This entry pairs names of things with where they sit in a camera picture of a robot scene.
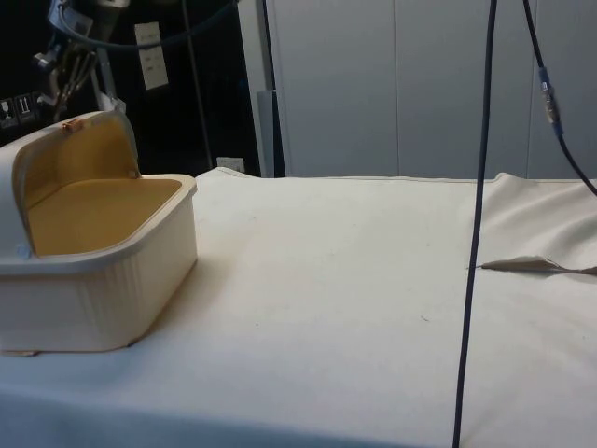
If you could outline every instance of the bin lid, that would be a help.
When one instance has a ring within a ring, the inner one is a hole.
[[[0,267],[39,261],[28,207],[69,183],[139,176],[132,126],[117,111],[81,115],[0,147]]]

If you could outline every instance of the white plastic bin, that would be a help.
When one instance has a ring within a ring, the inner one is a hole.
[[[197,259],[186,175],[141,176],[117,112],[0,148],[0,351],[141,338]]]

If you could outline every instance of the dark background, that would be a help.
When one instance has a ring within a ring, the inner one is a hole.
[[[191,26],[212,15],[227,0],[187,0]],[[121,15],[112,42],[135,43],[134,25],[160,23],[162,38],[184,31],[182,6],[153,5],[132,0]],[[49,0],[0,2],[0,100],[39,90],[39,72],[31,59],[45,52],[51,37],[46,16]],[[194,37],[195,58],[205,109],[211,154],[244,158],[248,174],[258,175],[257,146],[244,67],[238,13],[229,14],[214,28]],[[127,105],[139,152],[142,173],[207,171],[201,120],[187,45],[163,49],[169,84],[145,90],[139,55],[110,52],[118,98]],[[62,119],[96,110],[89,83],[69,104]],[[0,146],[50,124],[48,116],[17,128],[0,130]]]

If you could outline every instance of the cable clip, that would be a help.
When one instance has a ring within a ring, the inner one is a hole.
[[[560,120],[560,108],[556,100],[555,89],[549,81],[548,69],[542,67],[539,69],[539,79],[541,80],[541,92],[545,101],[545,111],[548,115],[548,121],[556,135],[563,135],[562,121]]]

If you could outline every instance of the power socket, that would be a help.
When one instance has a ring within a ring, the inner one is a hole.
[[[215,159],[215,163],[217,166],[244,173],[244,159],[242,157],[218,157]]]

